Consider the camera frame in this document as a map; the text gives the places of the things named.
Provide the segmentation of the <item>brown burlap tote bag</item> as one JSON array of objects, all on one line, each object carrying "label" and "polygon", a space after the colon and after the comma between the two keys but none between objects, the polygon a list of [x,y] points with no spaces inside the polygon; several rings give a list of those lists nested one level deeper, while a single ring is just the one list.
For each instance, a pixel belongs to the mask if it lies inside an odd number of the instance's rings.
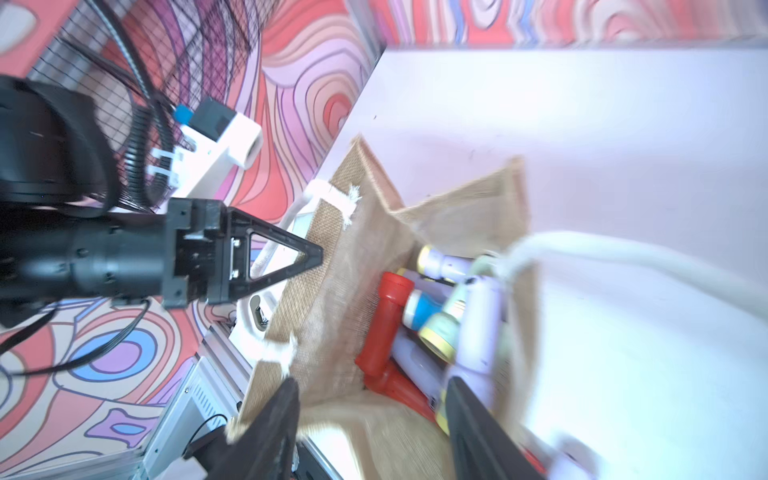
[{"label": "brown burlap tote bag", "polygon": [[457,479],[449,433],[368,390],[355,364],[382,274],[430,245],[504,289],[485,408],[528,461],[564,446],[605,479],[765,478],[766,288],[666,247],[533,233],[524,174],[513,159],[407,207],[355,139],[307,234],[323,263],[286,283],[229,444],[292,377],[296,439],[340,434],[356,477]]}]

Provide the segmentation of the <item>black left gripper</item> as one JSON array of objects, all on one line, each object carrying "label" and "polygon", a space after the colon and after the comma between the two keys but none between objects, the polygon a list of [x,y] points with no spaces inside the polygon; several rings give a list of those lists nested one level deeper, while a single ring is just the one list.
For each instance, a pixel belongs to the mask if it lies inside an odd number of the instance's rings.
[{"label": "black left gripper", "polygon": [[172,198],[164,226],[163,307],[234,302],[320,266],[323,248],[306,239],[306,229],[291,232],[295,225],[308,226],[306,207],[293,206],[272,224],[227,210],[219,200]]}]

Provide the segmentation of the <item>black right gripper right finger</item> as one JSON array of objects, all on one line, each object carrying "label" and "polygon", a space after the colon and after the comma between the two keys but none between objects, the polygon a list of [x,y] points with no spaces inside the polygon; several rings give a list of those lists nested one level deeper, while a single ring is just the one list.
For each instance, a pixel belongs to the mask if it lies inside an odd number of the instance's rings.
[{"label": "black right gripper right finger", "polygon": [[457,479],[543,478],[459,377],[448,383],[446,415]]}]

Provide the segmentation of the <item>purple flashlight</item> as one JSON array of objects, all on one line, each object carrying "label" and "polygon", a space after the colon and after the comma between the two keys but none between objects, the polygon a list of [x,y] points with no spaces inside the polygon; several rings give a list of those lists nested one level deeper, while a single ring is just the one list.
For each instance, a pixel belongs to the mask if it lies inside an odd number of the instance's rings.
[{"label": "purple flashlight", "polygon": [[434,410],[440,401],[442,367],[408,335],[404,328],[400,328],[395,335],[391,357],[426,396],[430,408]]},{"label": "purple flashlight", "polygon": [[465,280],[466,308],[458,332],[458,350],[448,366],[435,414],[437,425],[449,433],[447,420],[447,387],[453,377],[461,378],[489,411],[494,410],[494,364],[499,329],[503,320],[504,289],[490,276],[473,276]]},{"label": "purple flashlight", "polygon": [[472,259],[446,255],[425,245],[417,256],[416,267],[420,275],[455,284],[467,276],[472,263]]}]

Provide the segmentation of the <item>red flashlight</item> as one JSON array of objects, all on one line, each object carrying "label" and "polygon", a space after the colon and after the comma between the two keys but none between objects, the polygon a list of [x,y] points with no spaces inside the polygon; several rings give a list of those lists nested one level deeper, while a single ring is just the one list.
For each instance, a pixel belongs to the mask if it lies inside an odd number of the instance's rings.
[{"label": "red flashlight", "polygon": [[413,281],[391,272],[382,274],[378,285],[379,300],[363,348],[355,359],[355,364],[365,375],[378,377],[384,372],[413,290]]},{"label": "red flashlight", "polygon": [[428,397],[400,370],[393,360],[389,360],[385,364],[380,375],[365,374],[363,382],[368,390],[395,400],[428,421],[435,422],[435,414],[430,407]]}]

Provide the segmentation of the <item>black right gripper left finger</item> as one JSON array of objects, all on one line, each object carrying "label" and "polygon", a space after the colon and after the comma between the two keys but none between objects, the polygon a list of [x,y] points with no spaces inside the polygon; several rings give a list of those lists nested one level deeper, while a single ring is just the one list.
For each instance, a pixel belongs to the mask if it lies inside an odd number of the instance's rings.
[{"label": "black right gripper left finger", "polygon": [[299,413],[299,386],[289,377],[206,478],[290,479]]}]

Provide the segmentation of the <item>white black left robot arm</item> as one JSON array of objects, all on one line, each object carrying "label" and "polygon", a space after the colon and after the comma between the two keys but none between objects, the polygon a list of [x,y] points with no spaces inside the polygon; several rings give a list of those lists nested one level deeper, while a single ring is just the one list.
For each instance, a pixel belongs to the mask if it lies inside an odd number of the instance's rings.
[{"label": "white black left robot arm", "polygon": [[26,78],[1,79],[1,323],[69,299],[229,304],[320,246],[214,196],[261,127],[224,104],[252,9],[81,1]]}]

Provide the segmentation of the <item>green flashlight row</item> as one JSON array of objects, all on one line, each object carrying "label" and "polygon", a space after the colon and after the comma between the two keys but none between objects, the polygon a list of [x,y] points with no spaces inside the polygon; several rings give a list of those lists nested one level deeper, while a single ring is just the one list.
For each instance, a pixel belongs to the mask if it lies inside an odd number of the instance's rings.
[{"label": "green flashlight row", "polygon": [[453,363],[457,352],[460,323],[466,308],[467,285],[457,285],[441,309],[421,327],[418,337],[437,357]]}]

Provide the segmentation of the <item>blue flashlight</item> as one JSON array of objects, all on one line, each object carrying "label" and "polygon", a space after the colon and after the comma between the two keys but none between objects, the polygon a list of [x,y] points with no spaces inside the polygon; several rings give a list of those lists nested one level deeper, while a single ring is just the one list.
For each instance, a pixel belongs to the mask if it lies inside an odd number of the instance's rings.
[{"label": "blue flashlight", "polygon": [[402,324],[404,327],[419,331],[429,318],[442,310],[442,304],[427,293],[414,289],[403,310]]}]

